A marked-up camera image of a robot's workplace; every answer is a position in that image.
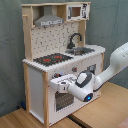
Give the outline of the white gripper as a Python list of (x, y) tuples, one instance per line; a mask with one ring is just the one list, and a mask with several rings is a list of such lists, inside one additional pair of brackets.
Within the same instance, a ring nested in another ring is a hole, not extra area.
[(64, 75), (54, 78), (49, 82), (49, 85), (59, 93), (67, 93), (68, 86), (76, 80), (73, 74)]

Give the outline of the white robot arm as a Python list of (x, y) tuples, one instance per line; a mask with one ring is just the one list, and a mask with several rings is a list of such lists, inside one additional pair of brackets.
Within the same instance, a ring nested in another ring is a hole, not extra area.
[(110, 65), (101, 74), (95, 76), (89, 70), (82, 71), (78, 76), (64, 75), (52, 79), (50, 86), (59, 93), (70, 93), (82, 102), (92, 99), (93, 93), (102, 85), (128, 66), (128, 42), (117, 48), (110, 57)]

